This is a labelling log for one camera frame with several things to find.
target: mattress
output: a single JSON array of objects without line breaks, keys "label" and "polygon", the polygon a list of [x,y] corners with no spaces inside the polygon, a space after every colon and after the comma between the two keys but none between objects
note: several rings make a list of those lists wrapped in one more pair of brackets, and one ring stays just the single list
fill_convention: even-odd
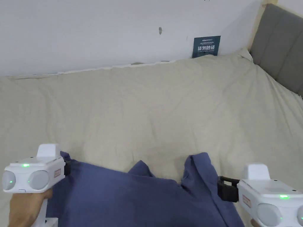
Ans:
[{"label": "mattress", "polygon": [[[188,155],[207,152],[219,175],[249,162],[303,191],[303,101],[247,50],[168,64],[0,78],[0,169],[58,143],[83,162],[128,171],[143,160],[181,180]],[[10,195],[0,192],[7,223]],[[238,207],[245,223],[249,217]]]}]

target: blue cloth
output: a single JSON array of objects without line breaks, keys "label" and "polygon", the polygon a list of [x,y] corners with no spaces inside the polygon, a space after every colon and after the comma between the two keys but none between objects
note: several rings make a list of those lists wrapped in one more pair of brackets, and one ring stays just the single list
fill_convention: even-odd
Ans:
[{"label": "blue cloth", "polygon": [[244,226],[234,205],[218,197],[217,177],[207,153],[187,158],[181,184],[156,178],[143,161],[123,173],[71,160],[46,216],[58,217],[60,227]]}]

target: white wall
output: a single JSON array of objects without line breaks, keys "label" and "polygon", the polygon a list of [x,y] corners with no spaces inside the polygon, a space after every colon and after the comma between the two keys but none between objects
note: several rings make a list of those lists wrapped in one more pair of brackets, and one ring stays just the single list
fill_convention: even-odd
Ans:
[{"label": "white wall", "polygon": [[0,6],[0,75],[189,58],[195,37],[219,54],[249,41],[260,0],[9,0]]},{"label": "white wall", "polygon": [[279,0],[278,4],[303,16],[303,0]]}]

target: headboard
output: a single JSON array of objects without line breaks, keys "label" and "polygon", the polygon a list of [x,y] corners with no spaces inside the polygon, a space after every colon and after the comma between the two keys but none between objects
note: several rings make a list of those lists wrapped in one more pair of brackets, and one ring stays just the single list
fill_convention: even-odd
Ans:
[{"label": "headboard", "polygon": [[303,18],[268,4],[251,55],[277,82],[303,97]]}]

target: bed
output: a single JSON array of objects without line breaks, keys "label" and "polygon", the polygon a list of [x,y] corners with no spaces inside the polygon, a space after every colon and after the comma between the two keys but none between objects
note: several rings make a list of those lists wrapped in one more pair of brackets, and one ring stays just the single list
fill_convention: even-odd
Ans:
[{"label": "bed", "polygon": [[[219,175],[259,161],[303,191],[302,31],[302,18],[267,5],[250,53],[1,77],[0,169],[58,143],[79,161],[128,171],[143,160],[180,181],[186,157],[207,152]],[[9,200],[0,192],[2,224]]]}]

